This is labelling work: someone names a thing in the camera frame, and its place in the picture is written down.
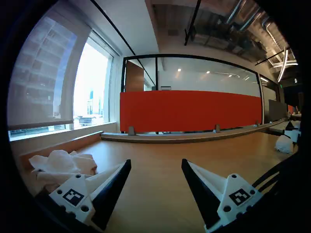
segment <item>ceiling duct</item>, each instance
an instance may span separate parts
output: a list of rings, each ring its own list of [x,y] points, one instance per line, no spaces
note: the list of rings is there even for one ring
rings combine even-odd
[[[228,18],[226,19],[225,24],[231,24],[234,21],[235,17],[239,14],[245,3],[246,0],[238,0],[238,3],[231,10]]]
[[[258,17],[262,14],[263,10],[258,7],[253,14],[245,21],[245,23],[241,26],[239,31],[245,31]]]

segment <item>wooden desk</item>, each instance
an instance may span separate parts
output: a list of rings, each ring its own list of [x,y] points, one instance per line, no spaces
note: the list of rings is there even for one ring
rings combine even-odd
[[[186,144],[98,141],[91,153],[98,172],[130,158],[132,170],[106,228],[116,232],[201,232],[204,222],[181,169],[182,159],[227,177],[253,183],[288,157],[274,149],[277,136],[261,132]]]

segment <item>red panel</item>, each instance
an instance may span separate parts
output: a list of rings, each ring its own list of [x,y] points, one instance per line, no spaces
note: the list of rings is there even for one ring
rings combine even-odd
[[[295,108],[291,105],[288,104],[288,110],[289,112],[292,114],[293,112],[295,112]]]
[[[261,98],[192,90],[122,92],[120,128],[136,132],[211,130],[261,123]]]

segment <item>crumpled white towel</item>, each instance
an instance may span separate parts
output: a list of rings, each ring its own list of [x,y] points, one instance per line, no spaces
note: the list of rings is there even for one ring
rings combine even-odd
[[[280,152],[293,153],[293,141],[287,136],[281,135],[276,141],[275,148]]]
[[[73,151],[68,154],[64,150],[52,151],[49,157],[35,155],[29,159],[34,167],[31,176],[40,190],[43,187],[49,192],[54,191],[73,175],[95,175],[97,164],[90,154],[78,154]]]

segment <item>black metal frame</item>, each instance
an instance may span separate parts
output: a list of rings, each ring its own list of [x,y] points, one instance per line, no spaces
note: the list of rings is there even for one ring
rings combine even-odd
[[[261,86],[260,86],[260,81],[259,81],[259,75],[257,72],[251,70],[251,69],[248,69],[246,67],[243,67],[243,66],[240,66],[238,64],[234,64],[234,63],[231,63],[231,62],[228,62],[228,61],[223,61],[223,60],[220,60],[220,59],[217,59],[217,58],[212,58],[212,57],[203,57],[203,56],[196,56],[196,55],[188,55],[188,54],[146,54],[146,55],[137,55],[137,56],[130,56],[130,57],[124,57],[123,58],[123,67],[122,67],[122,78],[121,78],[121,92],[124,92],[125,89],[124,89],[124,79],[125,79],[125,64],[126,64],[126,61],[127,60],[134,60],[134,59],[144,59],[144,58],[155,58],[155,88],[156,90],[159,89],[159,81],[158,81],[158,58],[159,57],[178,57],[178,58],[192,58],[192,59],[200,59],[200,60],[206,60],[206,61],[214,61],[214,62],[219,62],[219,63],[223,63],[223,64],[227,64],[227,65],[230,65],[230,66],[235,66],[235,67],[238,67],[240,69],[243,69],[243,70],[247,70],[251,73],[254,73],[256,75],[256,78],[257,78],[257,83],[258,83],[258,86],[259,86],[259,90],[260,90],[260,99],[261,99],[261,121],[262,121],[262,117],[263,117],[263,103],[262,103],[262,100],[263,100],[263,96],[261,94]]]
[[[193,16],[192,16],[192,19],[191,19],[191,23],[190,23],[190,27],[189,27],[188,33],[187,33],[187,30],[185,29],[185,33],[186,33],[185,46],[187,45],[189,37],[190,37],[191,32],[193,30],[193,24],[194,24],[194,21],[195,21],[195,19],[197,17],[197,12],[198,12],[198,10],[200,8],[200,4],[201,4],[201,0],[197,0],[196,8],[194,9],[194,13],[193,13]]]
[[[257,66],[257,65],[259,65],[259,64],[261,64],[261,63],[263,63],[263,62],[265,62],[265,61],[268,61],[270,58],[273,58],[273,57],[275,57],[276,55],[279,55],[280,53],[283,53],[283,52],[284,52],[284,50],[282,50],[281,52],[278,52],[278,53],[272,55],[271,57],[268,57],[268,58],[262,60],[261,62],[256,63],[255,66]]]
[[[131,48],[131,46],[129,45],[129,43],[126,41],[126,39],[124,38],[124,36],[121,34],[121,32],[118,30],[118,28],[114,25],[114,23],[111,21],[111,19],[108,17],[108,15],[104,12],[104,10],[98,5],[98,3],[95,0],[90,0],[94,6],[101,12],[101,14],[107,19],[107,21],[111,24],[111,26],[114,28],[114,30],[119,34],[119,36],[122,38],[122,40],[124,41],[124,43],[127,45],[127,47],[129,48],[129,50],[132,52],[133,55],[136,55],[135,52],[133,51],[133,49]],[[139,62],[139,64],[142,66],[143,70],[146,72],[146,74],[148,75],[148,77],[150,78],[148,72],[146,71],[146,69],[144,68],[143,64],[140,62],[139,59],[137,59],[137,61]]]

